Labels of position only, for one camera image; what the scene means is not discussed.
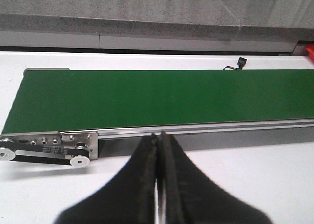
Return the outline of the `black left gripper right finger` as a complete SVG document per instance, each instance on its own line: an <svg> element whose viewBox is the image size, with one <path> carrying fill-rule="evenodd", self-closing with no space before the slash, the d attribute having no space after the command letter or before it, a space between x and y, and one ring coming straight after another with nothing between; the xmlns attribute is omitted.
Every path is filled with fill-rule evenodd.
<svg viewBox="0 0 314 224"><path fill-rule="evenodd" d="M159 216L166 224L270 224L262 211L226 192L189 159L173 135L157 148Z"/></svg>

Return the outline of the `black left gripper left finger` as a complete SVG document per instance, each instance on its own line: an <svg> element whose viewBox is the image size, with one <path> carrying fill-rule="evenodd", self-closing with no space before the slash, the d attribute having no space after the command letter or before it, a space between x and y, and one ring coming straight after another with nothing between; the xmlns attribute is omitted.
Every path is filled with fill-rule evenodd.
<svg viewBox="0 0 314 224"><path fill-rule="evenodd" d="M157 137L143 136L122 169L100 190L64 210L57 224L152 224Z"/></svg>

